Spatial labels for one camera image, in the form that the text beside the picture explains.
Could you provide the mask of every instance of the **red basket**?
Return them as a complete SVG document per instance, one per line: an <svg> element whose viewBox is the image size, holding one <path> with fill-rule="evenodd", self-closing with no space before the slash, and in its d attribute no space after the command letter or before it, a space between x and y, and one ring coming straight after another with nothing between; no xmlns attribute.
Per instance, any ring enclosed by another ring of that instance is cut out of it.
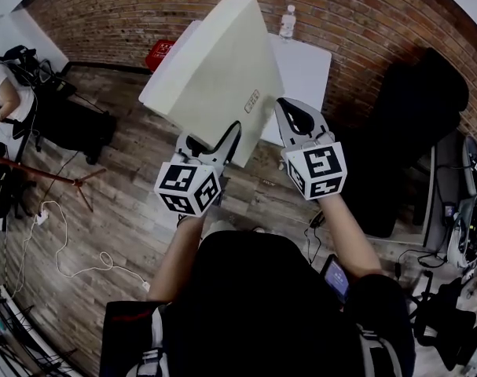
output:
<svg viewBox="0 0 477 377"><path fill-rule="evenodd" d="M159 40L151 49L148 56L145 58L145 63L149 70L155 71L160 65L161 61L170 52L171 47L175 42L167 40Z"/></svg>

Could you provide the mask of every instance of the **white table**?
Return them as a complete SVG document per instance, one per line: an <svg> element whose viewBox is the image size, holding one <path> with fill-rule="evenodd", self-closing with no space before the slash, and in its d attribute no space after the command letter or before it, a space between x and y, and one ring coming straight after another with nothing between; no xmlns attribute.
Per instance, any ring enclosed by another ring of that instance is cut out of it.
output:
<svg viewBox="0 0 477 377"><path fill-rule="evenodd" d="M22 146L22 142L24 137L20 137L17 140L13 139L13 124L8 123L1 123L0 124L0 142L6 144L8 148L8 157L11 160L15 160L20 148ZM3 218L0 218L0 230L2 230L2 223L4 222Z"/></svg>
<svg viewBox="0 0 477 377"><path fill-rule="evenodd" d="M182 48L185 41L201 24L201 21L193 21L177 42L172 46L170 52L154 71L149 80L152 85L157 79L163 76L165 68L168 66L175 54ZM302 101L309 106L321 111L324 103L325 87L331 67L331 53L319 47L308 45L296 40L283 41L280 36L270 34L273 52L277 59L280 76L284 83L284 97L290 97ZM144 101L144 92L139 100ZM278 122L275 114L264 127L261 139L276 145L283 146L278 130Z"/></svg>

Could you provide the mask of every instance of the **chair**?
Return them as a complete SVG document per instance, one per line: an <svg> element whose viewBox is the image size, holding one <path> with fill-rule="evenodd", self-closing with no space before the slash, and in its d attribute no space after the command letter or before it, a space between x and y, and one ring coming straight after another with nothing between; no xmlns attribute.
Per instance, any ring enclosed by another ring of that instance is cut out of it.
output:
<svg viewBox="0 0 477 377"><path fill-rule="evenodd" d="M411 167L454 130L467 107L460 73L429 48L417 64L392 64L365 127L339 135L348 176L342 196L364 232L389 237Z"/></svg>
<svg viewBox="0 0 477 377"><path fill-rule="evenodd" d="M4 156L6 146L0 142L0 157ZM14 214L16 219L21 219L18 214L18 206L24 213L31 217L23 201L24 192L30 187L35 187L34 181L24 181L23 172L20 170L11 170L8 165L0 164L0 218L5 218L14 205Z"/></svg>
<svg viewBox="0 0 477 377"><path fill-rule="evenodd" d="M463 284L456 278L450 284L440 286L437 294L431 293L433 274L427 271L427 287L421 300L410 297L417 308L409 315L415 319L413 332L422 346L437 349L449 371L457 364L467 365L477 348L475 313L457 309L457 301Z"/></svg>

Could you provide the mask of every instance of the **floor plank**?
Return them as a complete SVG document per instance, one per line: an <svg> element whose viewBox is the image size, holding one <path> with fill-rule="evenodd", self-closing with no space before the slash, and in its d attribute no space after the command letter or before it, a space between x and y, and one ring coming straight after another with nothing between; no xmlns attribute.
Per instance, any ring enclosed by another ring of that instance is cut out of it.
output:
<svg viewBox="0 0 477 377"><path fill-rule="evenodd" d="M168 213L152 192L160 165L169 160L179 130L166 120L144 108L138 95L147 83L146 75L122 73L98 68L73 68L68 80L78 87L79 94L118 118L118 129L110 146L105 147L99 164L92 167L82 154L61 173L67 178L80 178L101 167L106 174L90 179L83 191L93 206L91 214L77 192L56 182L46 200L57 201L68 222L68 246L59 255L64 273L92 266L103 267L98 256L107 251L116 265L126 266L148 280L156 272L174 233L177 216ZM80 104L89 106L79 98ZM35 151L29 142L24 163L41 170L57 172L73 155L44 141L42 151ZM317 213L317 205L298 194L284 171L278 170L280 149L260 142L248 165L241 169L229 166L229 178L221 208L212 208L205 230L212 221L226 219L238 228L262 226L269 232L291 239L299 249L313 257L317 241L310 231L310 248L304 231ZM37 179L37 187L26 195L32 212L50 181ZM25 257L24 286L15 297L24 308L35 305L31 315L53 344L62 351L77 348L72 360L89 375L97 375L101 352L101 332L105 306L114 300L142 300L145 291L135 276L114 269L91 271L70 279L60 275L55 266L55 252L64 242L64 223L60 210L46 204L50 218L35 227ZM14 290L22 258L22 241L29 235L32 219L9 217L7 236L7 280L4 271L4 241L0 232L0 284ZM314 267L321 269L332 252L328 231L317 231L321 248ZM393 272L394 262L406 244L373 242L383 266ZM415 255L405 257L404 284L421 273ZM451 281L456 273L442 267L435 286ZM464 306L475 306L468 301ZM416 375L452 375L446 373L436 353L419 348Z"/></svg>

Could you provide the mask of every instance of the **tripod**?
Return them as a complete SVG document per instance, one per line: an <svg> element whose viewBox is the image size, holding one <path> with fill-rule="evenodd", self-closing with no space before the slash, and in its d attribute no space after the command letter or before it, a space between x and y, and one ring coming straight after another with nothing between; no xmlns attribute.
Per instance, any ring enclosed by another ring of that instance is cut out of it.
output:
<svg viewBox="0 0 477 377"><path fill-rule="evenodd" d="M80 196L83 198L84 203L86 204L86 206L91 212L93 212L94 210L91 207L91 205L88 203L88 201L86 200L86 197L84 196L83 191L81 190L81 187L83 186L86 180L93 178L99 174L103 174L105 171L107 171L107 169L100 169L100 170L97 170L96 172L88 174L84 178L72 180L72 179L63 178L61 176L57 176L56 174L44 172L39 169L34 169L33 167L26 167L25 165L22 165L21 163L16 163L16 162L13 162L12 160L5 159L5 158L0 158L0 163L4 165L8 165L9 167L14 167L16 169L24 170L27 173L37 174L38 176L41 176L43 178L49 178L55 181L61 181L62 183L67 183L68 185L74 185L78 189Z"/></svg>

